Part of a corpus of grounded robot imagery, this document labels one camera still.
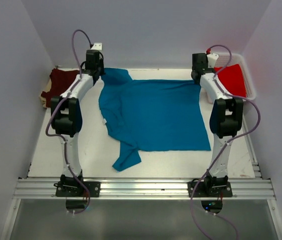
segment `dark red cloth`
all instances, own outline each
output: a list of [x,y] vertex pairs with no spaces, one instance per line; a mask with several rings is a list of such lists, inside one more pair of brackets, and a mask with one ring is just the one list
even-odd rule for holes
[[[221,67],[215,67],[214,69],[218,71]],[[245,83],[240,65],[235,64],[226,67],[218,74],[218,77],[231,94],[246,97]]]
[[53,69],[50,74],[51,89],[48,92],[42,92],[41,97],[46,99],[46,107],[51,107],[51,98],[53,96],[60,96],[64,93],[74,82],[78,70],[62,71],[59,69]]

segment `white plastic basket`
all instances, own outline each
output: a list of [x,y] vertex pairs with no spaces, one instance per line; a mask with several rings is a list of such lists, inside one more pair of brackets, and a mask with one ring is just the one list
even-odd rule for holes
[[[228,53],[218,53],[218,52],[215,52],[215,53],[219,55],[219,58],[217,59],[215,63],[215,67],[217,68],[223,67],[230,58],[229,54]],[[244,78],[245,89],[246,89],[246,97],[250,100],[254,100],[256,98],[255,88],[254,88],[249,70],[246,66],[246,63],[242,55],[236,54],[236,53],[232,54],[232,60],[229,66],[232,66],[235,64],[238,64],[241,67],[243,78]]]

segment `white table surface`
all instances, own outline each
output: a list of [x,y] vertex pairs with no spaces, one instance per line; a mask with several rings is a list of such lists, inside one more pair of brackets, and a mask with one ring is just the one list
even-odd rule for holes
[[[135,80],[190,80],[190,69],[128,69]],[[79,134],[79,158],[84,177],[92,178],[197,178],[211,162],[212,151],[139,151],[142,162],[122,172],[112,165],[119,157],[120,142],[107,134],[98,105],[104,82],[100,79],[81,101],[83,127]],[[204,90],[200,94],[200,108],[211,148],[213,134],[209,129],[212,104]],[[63,168],[61,144],[57,137],[47,137],[45,128],[50,118],[46,110],[37,141],[29,177],[60,177]],[[230,178],[254,178],[251,155],[244,137],[233,142],[228,164]]]

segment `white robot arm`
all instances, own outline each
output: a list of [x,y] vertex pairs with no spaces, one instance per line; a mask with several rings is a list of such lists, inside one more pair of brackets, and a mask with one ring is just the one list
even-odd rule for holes
[[[51,113],[56,110],[51,125],[56,134],[62,136],[59,138],[62,145],[63,173],[60,181],[55,184],[58,189],[57,197],[76,197],[82,194],[82,187],[75,179],[76,177],[82,183],[84,182],[78,155],[78,135],[83,124],[80,101],[88,90],[95,85],[99,77],[105,74],[103,55],[97,47],[93,46],[86,51],[84,64],[82,76],[78,74],[72,85],[64,93],[51,99]],[[57,109],[57,105],[64,99],[66,101]]]
[[215,76],[214,66],[218,57],[215,53],[193,54],[191,75],[195,84],[203,87],[214,103],[210,118],[210,129],[214,134],[211,164],[222,147],[225,144],[228,145],[207,173],[203,183],[203,191],[209,197],[219,196],[220,193],[231,197],[232,191],[227,176],[231,143],[227,143],[227,141],[236,136],[242,127],[244,103],[240,98],[226,95],[226,93],[230,93],[219,81],[218,76]]

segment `white wall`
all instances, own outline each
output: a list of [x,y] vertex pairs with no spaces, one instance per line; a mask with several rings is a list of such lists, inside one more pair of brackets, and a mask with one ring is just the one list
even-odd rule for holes
[[[273,181],[282,214],[282,0],[273,0],[244,50],[262,113],[252,136],[263,175]],[[247,111],[250,125],[255,112]]]
[[18,176],[26,176],[53,65],[19,0],[0,0],[0,235]]
[[[111,67],[190,67],[219,43],[243,51],[270,0],[22,0],[53,63],[74,67],[70,36],[104,43]],[[77,36],[84,60],[87,42]]]

